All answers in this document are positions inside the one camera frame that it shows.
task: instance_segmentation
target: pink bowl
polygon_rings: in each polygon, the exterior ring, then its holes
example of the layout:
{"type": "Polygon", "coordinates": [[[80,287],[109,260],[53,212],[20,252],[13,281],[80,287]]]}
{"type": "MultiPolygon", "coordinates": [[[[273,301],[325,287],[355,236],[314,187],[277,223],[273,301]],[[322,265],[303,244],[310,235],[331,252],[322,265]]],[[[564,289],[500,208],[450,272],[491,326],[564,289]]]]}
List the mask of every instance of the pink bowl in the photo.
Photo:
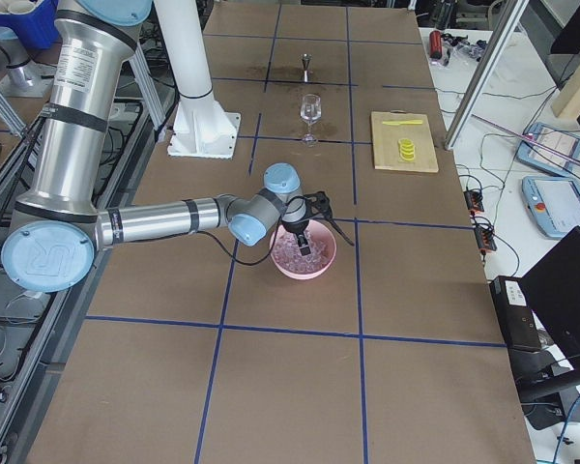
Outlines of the pink bowl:
{"type": "MultiPolygon", "coordinates": [[[[271,258],[273,259],[273,262],[275,263],[277,268],[285,275],[291,278],[295,278],[296,280],[308,280],[310,278],[318,277],[320,274],[324,273],[331,266],[332,262],[335,259],[335,254],[337,252],[337,244],[335,243],[335,237],[333,233],[327,228],[326,225],[321,224],[316,220],[311,220],[307,225],[306,231],[310,233],[312,242],[323,242],[325,244],[323,255],[328,258],[328,261],[327,264],[325,264],[320,270],[314,273],[297,274],[287,269],[288,266],[287,262],[277,261],[277,259],[274,257],[274,254],[271,253],[271,258]]],[[[273,247],[273,251],[275,251],[276,248],[279,247],[279,239],[281,239],[287,234],[288,232],[286,231],[286,229],[284,229],[283,226],[280,225],[279,228],[277,229],[277,241],[275,243],[275,246],[273,247]]],[[[271,236],[270,246],[273,244],[274,236],[275,234],[271,236]]],[[[300,253],[298,247],[296,248],[296,251],[297,256],[299,256],[300,253]]]]}

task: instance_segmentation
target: blue bin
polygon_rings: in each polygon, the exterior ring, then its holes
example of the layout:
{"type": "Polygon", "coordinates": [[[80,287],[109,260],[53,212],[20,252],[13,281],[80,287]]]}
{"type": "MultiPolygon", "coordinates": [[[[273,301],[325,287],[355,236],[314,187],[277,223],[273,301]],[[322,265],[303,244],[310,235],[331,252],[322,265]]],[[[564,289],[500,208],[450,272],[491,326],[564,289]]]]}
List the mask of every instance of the blue bin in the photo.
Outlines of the blue bin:
{"type": "Polygon", "coordinates": [[[0,14],[0,26],[13,29],[26,48],[50,48],[58,39],[57,4],[58,0],[40,0],[29,14],[0,14]]]}

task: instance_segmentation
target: computer monitor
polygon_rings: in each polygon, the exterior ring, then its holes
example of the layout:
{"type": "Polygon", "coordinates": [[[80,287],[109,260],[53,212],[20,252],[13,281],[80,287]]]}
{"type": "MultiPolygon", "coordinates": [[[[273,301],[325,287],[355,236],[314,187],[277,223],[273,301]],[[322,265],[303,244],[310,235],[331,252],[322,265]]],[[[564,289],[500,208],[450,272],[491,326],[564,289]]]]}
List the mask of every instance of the computer monitor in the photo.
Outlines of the computer monitor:
{"type": "Polygon", "coordinates": [[[573,370],[518,389],[521,401],[580,385],[580,227],[573,228],[519,281],[529,307],[573,370]]]}

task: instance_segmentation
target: wooden cutting board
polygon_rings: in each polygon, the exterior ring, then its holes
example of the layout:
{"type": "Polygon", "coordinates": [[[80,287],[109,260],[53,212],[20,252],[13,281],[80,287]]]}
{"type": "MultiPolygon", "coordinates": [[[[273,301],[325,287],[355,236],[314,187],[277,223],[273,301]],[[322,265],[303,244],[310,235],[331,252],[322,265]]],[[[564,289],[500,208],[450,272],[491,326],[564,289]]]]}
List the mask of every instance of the wooden cutting board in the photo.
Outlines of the wooden cutting board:
{"type": "Polygon", "coordinates": [[[371,138],[374,150],[374,167],[390,171],[438,172],[434,142],[427,116],[412,113],[372,111],[371,138]],[[409,121],[421,119],[420,125],[387,126],[383,121],[409,121]],[[406,161],[399,155],[397,141],[409,138],[415,144],[415,159],[406,161]]]}

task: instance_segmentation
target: jigger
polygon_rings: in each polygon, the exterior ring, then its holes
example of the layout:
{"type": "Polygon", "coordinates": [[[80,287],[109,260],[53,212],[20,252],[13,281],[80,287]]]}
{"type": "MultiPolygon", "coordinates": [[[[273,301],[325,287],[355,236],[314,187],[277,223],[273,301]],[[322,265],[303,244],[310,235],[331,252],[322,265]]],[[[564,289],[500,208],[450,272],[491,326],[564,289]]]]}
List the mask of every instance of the jigger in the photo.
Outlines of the jigger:
{"type": "Polygon", "coordinates": [[[309,82],[309,62],[311,61],[311,55],[304,53],[301,55],[301,61],[303,62],[303,82],[309,82]]]}

